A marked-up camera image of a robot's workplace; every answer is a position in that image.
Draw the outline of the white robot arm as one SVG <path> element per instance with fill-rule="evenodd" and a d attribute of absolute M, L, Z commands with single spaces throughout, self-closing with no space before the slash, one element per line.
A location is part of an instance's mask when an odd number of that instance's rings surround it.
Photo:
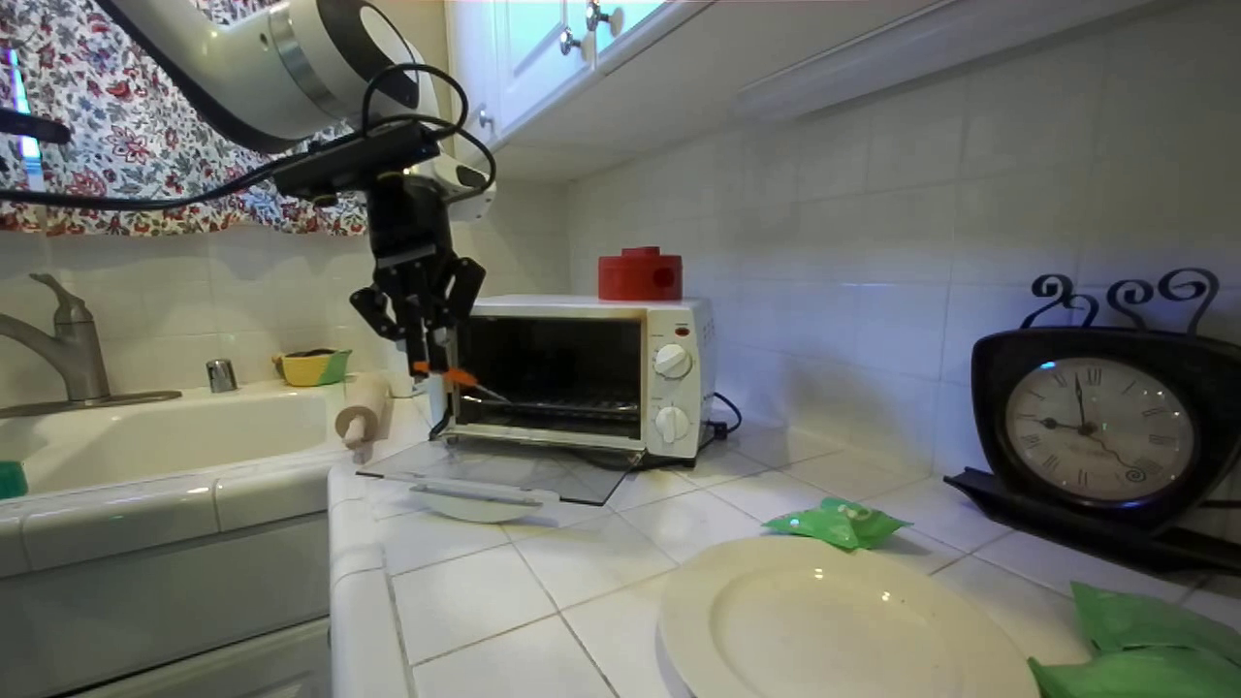
<path fill-rule="evenodd" d="M 452 251 L 449 210 L 483 196 L 495 161 L 445 152 L 464 135 L 439 109 L 436 76 L 367 0 L 270 0 L 216 24 L 191 0 L 96 0 L 224 140 L 270 156 L 288 196 L 328 206 L 362 195 L 372 283 L 358 315 L 406 348 L 411 372 L 445 372 L 456 320 L 483 272 Z"/>

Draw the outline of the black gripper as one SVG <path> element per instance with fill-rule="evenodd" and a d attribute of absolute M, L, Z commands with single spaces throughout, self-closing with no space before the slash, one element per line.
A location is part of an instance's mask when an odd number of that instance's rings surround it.
<path fill-rule="evenodd" d="M 402 339 L 406 372 L 449 369 L 452 320 L 472 308 L 483 266 L 449 240 L 449 195 L 436 179 L 390 174 L 363 189 L 372 283 L 352 308 L 388 339 Z"/>

